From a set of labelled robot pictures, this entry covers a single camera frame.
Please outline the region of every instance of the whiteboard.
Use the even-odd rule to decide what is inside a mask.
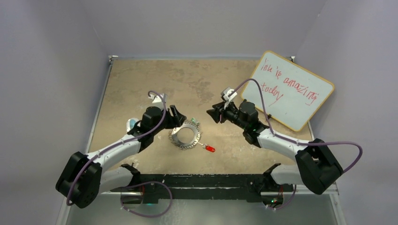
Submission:
[[[294,131],[308,123],[334,90],[331,82],[272,51],[264,53],[252,78],[260,84],[267,114]],[[262,111],[255,82],[246,83],[241,98]]]

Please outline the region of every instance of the robotic arm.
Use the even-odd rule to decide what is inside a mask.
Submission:
[[[161,96],[166,101],[166,95],[162,94]],[[86,155],[81,152],[73,154],[58,179],[55,186],[57,191],[67,197],[72,187],[70,200],[79,208],[84,208],[94,201],[98,193],[137,183],[139,171],[131,165],[124,164],[114,171],[107,170],[126,157],[146,149],[153,142],[153,137],[161,130],[180,127],[186,120],[186,116],[182,115],[174,105],[171,105],[170,109],[164,109],[158,96],[150,98],[153,100],[153,106],[146,109],[142,120],[132,119],[136,121],[134,127],[120,140]],[[166,110],[166,114],[163,122],[153,132],[142,136],[159,124],[164,110]],[[81,170],[84,172],[73,184]]]
[[[254,103],[244,100],[239,108],[235,106],[233,99],[237,94],[233,91],[230,87],[225,89],[221,93],[223,101],[213,105],[213,109],[207,110],[207,114],[216,123],[228,120],[238,125],[244,130],[243,136],[249,144],[274,150],[297,163],[296,165],[275,164],[269,168],[264,176],[268,177],[270,185],[301,184],[320,195],[343,174],[342,167],[327,146],[298,145],[298,143],[323,143],[321,139],[310,142],[277,132],[272,133],[267,125],[259,121]]]

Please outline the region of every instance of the wooden tabletop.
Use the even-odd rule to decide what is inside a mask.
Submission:
[[[250,77],[256,60],[116,60],[99,111],[89,152],[99,150],[126,134],[126,122],[141,118],[151,105],[149,90],[166,93],[167,106],[175,105],[187,118],[201,123],[200,142],[215,147],[211,153],[200,145],[180,150],[168,139],[168,130],[159,132],[144,151],[124,159],[142,173],[263,173],[274,163],[294,164],[271,150],[249,145],[238,126],[216,124],[206,113],[221,102],[221,91],[236,88]],[[242,102],[236,97],[235,104]],[[265,123],[260,112],[259,119]],[[311,140],[305,126],[294,132],[271,119],[273,128],[283,134]]]

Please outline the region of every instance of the metal ring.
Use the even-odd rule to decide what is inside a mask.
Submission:
[[[193,139],[188,143],[180,141],[177,137],[178,132],[183,128],[188,128],[193,131]],[[174,128],[173,130],[170,131],[169,138],[172,141],[172,143],[177,147],[180,147],[181,149],[191,149],[195,147],[195,145],[198,144],[200,140],[199,125],[198,123],[193,123],[189,120],[186,120],[184,124],[182,124],[182,126]]]

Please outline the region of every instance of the gray wall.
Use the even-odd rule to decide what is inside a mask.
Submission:
[[[329,0],[297,63],[336,90],[311,120],[325,140],[354,140],[362,160],[338,180],[348,224],[397,224],[398,1]],[[333,148],[347,166],[354,148]]]
[[[54,224],[55,183],[84,150],[107,70],[78,0],[0,1],[0,218]]]
[[[108,54],[295,55],[326,0],[82,0]]]

